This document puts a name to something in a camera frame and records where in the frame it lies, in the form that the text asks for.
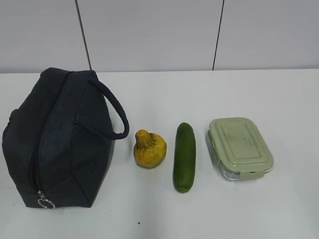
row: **green cucumber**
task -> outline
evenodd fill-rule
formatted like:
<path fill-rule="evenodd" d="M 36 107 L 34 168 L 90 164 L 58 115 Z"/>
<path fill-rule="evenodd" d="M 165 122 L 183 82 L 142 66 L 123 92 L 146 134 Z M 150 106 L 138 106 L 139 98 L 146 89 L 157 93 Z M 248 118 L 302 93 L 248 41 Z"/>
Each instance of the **green cucumber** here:
<path fill-rule="evenodd" d="M 193 186 L 196 165 L 196 141 L 193 128 L 181 123 L 177 129 L 173 169 L 173 184 L 180 193 Z"/>

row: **bag handle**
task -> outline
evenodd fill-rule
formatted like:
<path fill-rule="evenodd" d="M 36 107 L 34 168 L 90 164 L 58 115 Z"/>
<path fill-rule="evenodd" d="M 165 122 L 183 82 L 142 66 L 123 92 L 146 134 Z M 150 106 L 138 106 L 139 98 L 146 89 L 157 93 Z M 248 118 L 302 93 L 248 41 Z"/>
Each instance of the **bag handle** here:
<path fill-rule="evenodd" d="M 125 111 L 122 108 L 120 102 L 115 98 L 113 93 L 110 91 L 109 88 L 107 88 L 102 82 L 100 82 L 98 79 L 90 78 L 89 83 L 91 83 L 94 87 L 96 87 L 100 92 L 109 100 L 111 105 L 114 107 L 116 112 L 119 114 L 123 124 L 124 124 L 124 132 L 123 133 L 115 133 L 115 132 L 105 132 L 105 131 L 100 131 L 100 134 L 102 136 L 105 136 L 111 140 L 116 140 L 116 139 L 123 139 L 126 136 L 128 136 L 129 131 L 130 131 L 130 125 L 129 121 L 126 117 Z"/>

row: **lunch bag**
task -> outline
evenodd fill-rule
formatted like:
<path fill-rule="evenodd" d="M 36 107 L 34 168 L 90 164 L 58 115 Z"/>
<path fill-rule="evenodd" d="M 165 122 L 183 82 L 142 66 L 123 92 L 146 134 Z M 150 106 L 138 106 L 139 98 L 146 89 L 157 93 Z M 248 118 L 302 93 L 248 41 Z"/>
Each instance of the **lunch bag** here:
<path fill-rule="evenodd" d="M 124 124 L 114 133 L 104 96 Z M 11 113 L 2 136 L 8 171 L 31 208 L 91 207 L 125 112 L 95 71 L 49 68 Z"/>

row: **container lid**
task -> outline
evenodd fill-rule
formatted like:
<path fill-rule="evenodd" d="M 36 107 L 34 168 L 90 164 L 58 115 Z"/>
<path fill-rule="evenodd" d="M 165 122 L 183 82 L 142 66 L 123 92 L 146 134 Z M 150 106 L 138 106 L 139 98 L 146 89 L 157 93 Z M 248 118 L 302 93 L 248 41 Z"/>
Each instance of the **container lid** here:
<path fill-rule="evenodd" d="M 209 136 L 217 163 L 241 178 L 261 177 L 274 165 L 273 156 L 255 124 L 247 118 L 216 119 Z"/>

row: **white table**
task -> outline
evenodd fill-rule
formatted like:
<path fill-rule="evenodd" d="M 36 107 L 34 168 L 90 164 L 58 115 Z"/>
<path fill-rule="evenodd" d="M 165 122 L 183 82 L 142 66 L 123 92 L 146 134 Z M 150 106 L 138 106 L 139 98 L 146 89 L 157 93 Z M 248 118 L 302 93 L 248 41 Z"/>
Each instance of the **white table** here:
<path fill-rule="evenodd" d="M 126 110 L 131 132 L 114 157 L 92 208 L 26 208 L 0 154 L 1 239 L 318 239 L 319 70 L 99 73 Z M 39 74 L 0 75 L 0 131 Z M 119 118 L 110 110 L 115 129 Z M 211 162 L 213 119 L 247 117 L 275 159 L 263 178 L 231 182 Z M 175 191 L 175 133 L 195 132 L 196 176 Z M 145 128 L 168 144 L 157 168 L 138 167 L 134 134 Z"/>

